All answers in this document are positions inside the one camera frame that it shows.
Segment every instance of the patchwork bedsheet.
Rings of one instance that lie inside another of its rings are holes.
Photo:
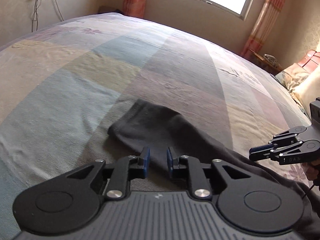
[[[119,157],[107,130],[137,98],[182,113],[245,156],[310,125],[268,73],[191,34],[114,13],[50,26],[0,48],[0,238],[19,231],[11,208],[22,190]],[[308,184],[299,165],[260,163]]]

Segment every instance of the ribbed gray panel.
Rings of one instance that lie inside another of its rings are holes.
[[[16,240],[246,240],[266,239],[236,231],[208,202],[186,192],[132,192],[123,201],[108,202],[86,228],[64,236],[22,232]],[[299,240],[295,233],[268,240]]]

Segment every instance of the dark gray garment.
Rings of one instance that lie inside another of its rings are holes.
[[[167,173],[166,150],[173,146],[177,155],[194,156],[202,163],[210,163],[216,158],[222,159],[289,187],[300,196],[308,191],[305,184],[286,179],[225,148],[220,142],[191,125],[178,112],[141,99],[111,125],[108,134],[137,153],[140,153],[144,146],[150,147],[150,169],[158,172],[159,176]],[[303,204],[304,213],[295,230],[306,239],[320,239],[320,198],[311,191],[303,199]]]

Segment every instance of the pillow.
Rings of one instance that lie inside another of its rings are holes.
[[[296,86],[293,94],[302,103],[311,119],[310,103],[320,97],[320,67],[318,66],[300,85]]]
[[[276,75],[276,79],[283,85],[289,92],[300,85],[310,75],[303,67],[294,63],[290,67],[284,69]]]

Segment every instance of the silver rivet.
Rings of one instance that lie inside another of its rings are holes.
[[[208,196],[210,196],[210,191],[207,190],[207,189],[203,189],[203,188],[197,189],[197,190],[195,191],[195,195],[196,195],[197,197],[208,197]]]
[[[122,192],[120,190],[109,190],[107,192],[107,196],[111,198],[119,198],[122,196]]]

